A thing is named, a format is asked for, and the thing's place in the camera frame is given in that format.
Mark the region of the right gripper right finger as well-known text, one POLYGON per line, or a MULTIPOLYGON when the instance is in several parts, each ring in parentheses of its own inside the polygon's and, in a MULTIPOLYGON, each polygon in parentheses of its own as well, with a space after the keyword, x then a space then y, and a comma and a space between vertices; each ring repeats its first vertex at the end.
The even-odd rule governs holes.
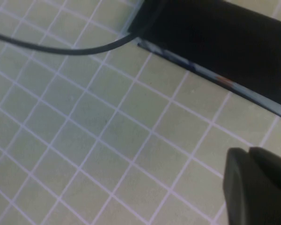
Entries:
POLYGON ((249 155, 265 176, 281 190, 281 157, 260 147, 251 147, 249 155))

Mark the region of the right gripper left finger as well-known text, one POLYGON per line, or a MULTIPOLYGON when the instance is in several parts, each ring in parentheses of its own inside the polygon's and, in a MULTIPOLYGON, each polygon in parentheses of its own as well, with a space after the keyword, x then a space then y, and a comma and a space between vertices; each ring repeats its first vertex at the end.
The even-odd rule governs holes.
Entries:
POLYGON ((281 225, 281 190, 265 176, 249 150, 228 150, 223 192, 230 225, 281 225))

